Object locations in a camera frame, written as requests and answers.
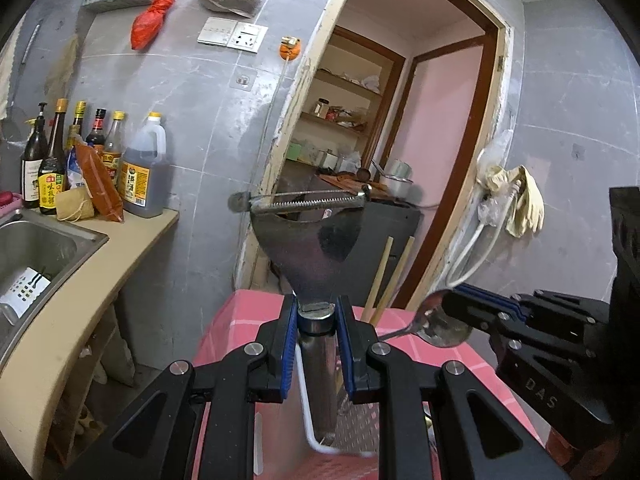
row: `white hose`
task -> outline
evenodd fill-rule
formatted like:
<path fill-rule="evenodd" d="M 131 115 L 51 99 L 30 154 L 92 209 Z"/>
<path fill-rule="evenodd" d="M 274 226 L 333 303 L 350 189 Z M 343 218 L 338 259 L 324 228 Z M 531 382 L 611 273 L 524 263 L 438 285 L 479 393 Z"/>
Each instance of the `white hose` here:
<path fill-rule="evenodd" d="M 460 283 L 466 282 L 466 280 L 468 280 L 487 259 L 487 257 L 489 256 L 489 253 L 494 248 L 494 245 L 498 240 L 498 236 L 500 235 L 500 232 L 504 227 L 504 222 L 506 221 L 507 215 L 509 214 L 509 209 L 511 208 L 511 204 L 513 203 L 513 200 L 517 197 L 519 190 L 520 190 L 520 181 L 518 180 L 511 187 L 511 191 L 509 193 L 509 199 L 507 200 L 507 203 L 504 206 L 504 209 L 502 210 L 502 214 L 500 215 L 500 220 L 498 222 L 498 225 L 495 228 L 494 236 L 491 239 L 491 243 L 489 243 L 487 248 L 484 250 L 484 253 L 482 253 L 482 256 L 480 257 L 480 259 L 464 275 L 454 280 L 453 276 L 458 271 L 458 268 L 460 267 L 460 265 L 462 264 L 466 256 L 469 254 L 469 251 L 473 248 L 473 246 L 478 241 L 478 238 L 480 237 L 480 234 L 482 233 L 482 230 L 484 229 L 486 224 L 481 223 L 476 228 L 476 232 L 474 232 L 474 235 L 471 237 L 471 240 L 469 240 L 465 248 L 462 249 L 460 256 L 457 257 L 456 261 L 453 263 L 453 265 L 449 269 L 449 272 L 447 273 L 447 277 L 445 278 L 445 286 L 447 288 L 453 288 L 454 286 L 458 286 Z"/>

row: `stainless steel sink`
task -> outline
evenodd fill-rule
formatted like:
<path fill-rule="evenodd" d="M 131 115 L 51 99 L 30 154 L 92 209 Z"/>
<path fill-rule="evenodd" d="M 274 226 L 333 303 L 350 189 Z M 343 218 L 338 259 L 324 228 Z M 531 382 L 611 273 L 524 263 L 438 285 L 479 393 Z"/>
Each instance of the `stainless steel sink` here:
<path fill-rule="evenodd" d="M 53 293 L 108 239 L 34 210 L 20 209 L 0 217 L 0 296 L 28 267 L 50 280 L 20 318 L 12 309 L 0 308 L 0 370 Z"/>

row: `countertop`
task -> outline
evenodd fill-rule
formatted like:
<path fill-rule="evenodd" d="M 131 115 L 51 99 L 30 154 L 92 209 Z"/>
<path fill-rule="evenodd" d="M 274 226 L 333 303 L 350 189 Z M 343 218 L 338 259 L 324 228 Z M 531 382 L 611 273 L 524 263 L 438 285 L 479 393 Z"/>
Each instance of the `countertop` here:
<path fill-rule="evenodd" d="M 93 218 L 78 225 L 109 236 L 47 301 L 0 374 L 0 431 L 39 478 L 51 421 L 82 346 L 144 254 L 178 219 L 124 213 L 122 224 Z"/>

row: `metal spoon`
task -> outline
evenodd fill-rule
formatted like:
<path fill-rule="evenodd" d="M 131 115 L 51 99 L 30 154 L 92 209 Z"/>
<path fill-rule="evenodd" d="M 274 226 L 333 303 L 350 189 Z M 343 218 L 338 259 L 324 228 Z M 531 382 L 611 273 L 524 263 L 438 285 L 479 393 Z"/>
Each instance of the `metal spoon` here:
<path fill-rule="evenodd" d="M 418 307 L 411 323 L 378 338 L 379 341 L 414 334 L 438 348 L 450 348 L 465 342 L 471 335 L 472 327 L 447 316 L 442 310 L 442 298 L 448 290 L 437 290 L 428 295 Z"/>

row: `light switch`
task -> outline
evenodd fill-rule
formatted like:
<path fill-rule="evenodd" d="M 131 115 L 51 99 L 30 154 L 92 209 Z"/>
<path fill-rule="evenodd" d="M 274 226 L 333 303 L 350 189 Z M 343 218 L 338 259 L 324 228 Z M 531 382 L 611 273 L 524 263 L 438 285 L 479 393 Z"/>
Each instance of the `light switch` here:
<path fill-rule="evenodd" d="M 198 43 L 226 46 L 238 22 L 224 18 L 208 18 L 198 36 Z"/>
<path fill-rule="evenodd" d="M 239 22 L 234 28 L 226 46 L 248 52 L 258 52 L 267 30 L 268 27 L 264 27 L 263 25 Z"/>

